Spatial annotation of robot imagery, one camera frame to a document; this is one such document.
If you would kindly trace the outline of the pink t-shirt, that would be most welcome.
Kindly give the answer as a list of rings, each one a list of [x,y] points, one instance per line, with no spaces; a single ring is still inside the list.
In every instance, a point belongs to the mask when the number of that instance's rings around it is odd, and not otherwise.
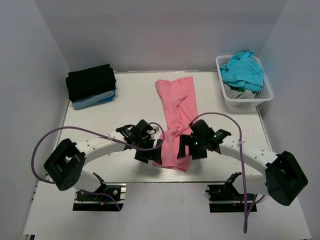
[[[180,135],[190,135],[190,122],[198,116],[196,92],[192,76],[173,81],[159,79],[155,87],[162,102],[167,130],[160,136],[162,164],[154,166],[186,172],[191,165],[189,148],[185,148],[185,157],[178,158]]]

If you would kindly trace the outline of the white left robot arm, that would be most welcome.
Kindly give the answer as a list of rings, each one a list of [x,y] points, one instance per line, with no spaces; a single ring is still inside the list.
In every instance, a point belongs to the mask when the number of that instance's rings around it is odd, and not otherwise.
[[[160,165],[164,141],[154,139],[153,135],[162,130],[159,124],[142,119],[136,125],[124,125],[107,135],[95,133],[96,138],[91,140],[73,142],[66,138],[46,160],[44,169],[60,191],[75,188],[99,200],[105,196],[106,182],[97,173],[85,171],[84,166],[103,156],[131,149],[136,151],[136,160]]]

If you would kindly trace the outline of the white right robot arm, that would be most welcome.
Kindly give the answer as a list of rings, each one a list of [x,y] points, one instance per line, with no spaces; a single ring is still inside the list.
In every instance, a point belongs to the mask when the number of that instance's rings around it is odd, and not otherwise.
[[[245,146],[226,130],[214,131],[200,119],[191,123],[191,134],[179,137],[177,158],[207,158],[207,152],[231,157],[259,172],[258,175],[233,173],[224,183],[208,190],[212,201],[236,200],[245,193],[266,195],[283,206],[289,206],[307,186],[308,179],[295,156],[288,152],[274,153]]]

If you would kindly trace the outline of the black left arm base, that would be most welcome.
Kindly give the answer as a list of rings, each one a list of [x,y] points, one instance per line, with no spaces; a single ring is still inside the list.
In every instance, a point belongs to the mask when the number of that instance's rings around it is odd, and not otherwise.
[[[76,190],[73,211],[76,212],[120,212],[126,196],[125,183],[106,183],[97,173],[93,173],[100,186],[94,193],[88,194]]]

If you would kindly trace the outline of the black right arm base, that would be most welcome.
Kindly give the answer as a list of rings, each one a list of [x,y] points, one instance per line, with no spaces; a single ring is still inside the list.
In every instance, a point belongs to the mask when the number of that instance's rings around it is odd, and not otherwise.
[[[244,194],[239,193],[233,186],[241,172],[233,173],[226,181],[209,184],[205,193],[209,200],[210,213],[243,213]]]

